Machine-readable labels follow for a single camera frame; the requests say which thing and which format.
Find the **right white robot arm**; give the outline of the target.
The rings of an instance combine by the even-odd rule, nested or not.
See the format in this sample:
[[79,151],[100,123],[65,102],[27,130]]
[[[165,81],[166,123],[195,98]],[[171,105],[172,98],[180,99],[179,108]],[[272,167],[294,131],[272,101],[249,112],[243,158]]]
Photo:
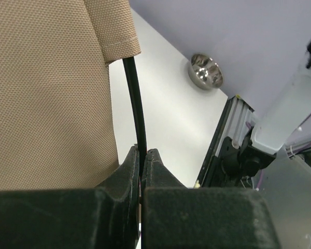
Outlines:
[[311,114],[311,41],[289,85],[259,120],[238,98],[231,99],[218,155],[221,185],[255,176],[276,158],[288,137]]

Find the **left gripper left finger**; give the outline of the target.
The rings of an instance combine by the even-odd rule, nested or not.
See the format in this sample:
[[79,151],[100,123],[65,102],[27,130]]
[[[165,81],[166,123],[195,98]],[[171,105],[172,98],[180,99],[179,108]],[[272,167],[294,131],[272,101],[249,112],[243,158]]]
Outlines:
[[134,248],[139,151],[94,188],[0,191],[0,248]]

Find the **beige fabric pet tent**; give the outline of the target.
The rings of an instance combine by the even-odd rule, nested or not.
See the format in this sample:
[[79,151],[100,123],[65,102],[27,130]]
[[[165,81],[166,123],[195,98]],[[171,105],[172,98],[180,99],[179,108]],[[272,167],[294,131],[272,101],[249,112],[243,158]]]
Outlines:
[[109,65],[139,53],[128,1],[0,1],[0,191],[115,171]]

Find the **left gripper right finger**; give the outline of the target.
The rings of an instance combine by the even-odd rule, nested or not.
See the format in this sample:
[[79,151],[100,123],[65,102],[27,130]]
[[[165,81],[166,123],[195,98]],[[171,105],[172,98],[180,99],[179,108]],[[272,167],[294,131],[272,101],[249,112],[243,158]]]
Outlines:
[[187,188],[147,152],[142,248],[280,248],[266,202],[254,190]]

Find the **black tent pole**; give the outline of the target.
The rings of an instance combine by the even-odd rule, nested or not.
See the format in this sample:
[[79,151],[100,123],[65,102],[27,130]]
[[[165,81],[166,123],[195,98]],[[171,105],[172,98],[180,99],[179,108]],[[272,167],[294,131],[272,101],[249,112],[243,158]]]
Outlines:
[[145,120],[135,60],[134,57],[129,57],[122,61],[132,105],[138,150],[140,156],[145,157],[147,154]]

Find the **steel pet bowl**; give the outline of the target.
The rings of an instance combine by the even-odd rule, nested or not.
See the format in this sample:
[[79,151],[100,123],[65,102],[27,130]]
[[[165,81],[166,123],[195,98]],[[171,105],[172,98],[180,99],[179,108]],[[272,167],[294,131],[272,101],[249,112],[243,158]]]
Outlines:
[[224,83],[223,73],[211,57],[203,53],[195,53],[190,59],[188,75],[200,89],[219,89]]

